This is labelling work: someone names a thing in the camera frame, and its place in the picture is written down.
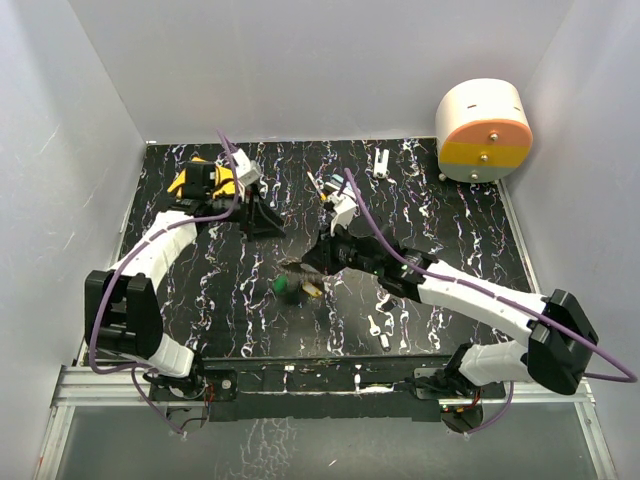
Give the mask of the metal key organizer with rings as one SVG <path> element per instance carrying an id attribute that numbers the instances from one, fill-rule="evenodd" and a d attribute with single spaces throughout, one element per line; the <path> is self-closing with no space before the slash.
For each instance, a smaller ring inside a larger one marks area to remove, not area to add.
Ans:
<path id="1" fill-rule="evenodd" d="M 328 278 L 327 274 L 296 258 L 283 259 L 278 266 L 287 276 L 302 282 L 321 283 Z"/>

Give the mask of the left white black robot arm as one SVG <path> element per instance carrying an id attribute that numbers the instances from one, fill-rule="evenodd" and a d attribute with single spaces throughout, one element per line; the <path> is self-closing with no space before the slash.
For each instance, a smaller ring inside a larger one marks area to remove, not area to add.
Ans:
<path id="1" fill-rule="evenodd" d="M 246 240 L 282 238 L 283 222 L 265 204 L 262 172 L 243 151 L 222 167 L 201 158 L 188 161 L 170 185 L 169 206 L 158 213 L 132 250 L 107 270 L 85 280 L 85 342 L 92 370 L 99 352 L 144 369 L 147 380 L 186 399 L 200 396 L 207 376 L 191 348 L 164 331 L 157 289 L 181 253 L 206 226 L 231 222 Z"/>

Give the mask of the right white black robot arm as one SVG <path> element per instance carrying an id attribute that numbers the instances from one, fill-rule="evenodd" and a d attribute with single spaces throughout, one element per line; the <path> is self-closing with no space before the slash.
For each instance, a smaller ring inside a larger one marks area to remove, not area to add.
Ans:
<path id="1" fill-rule="evenodd" d="M 446 308 L 508 336 L 505 343 L 461 345 L 428 381 L 440 393 L 471 396 L 488 384 L 529 382 L 572 395 L 591 359 L 584 338 L 597 335 L 577 299 L 563 290 L 526 293 L 472 277 L 423 251 L 343 228 L 321 233 L 302 263 L 320 274 L 345 268 L 374 275 L 396 297 Z"/>

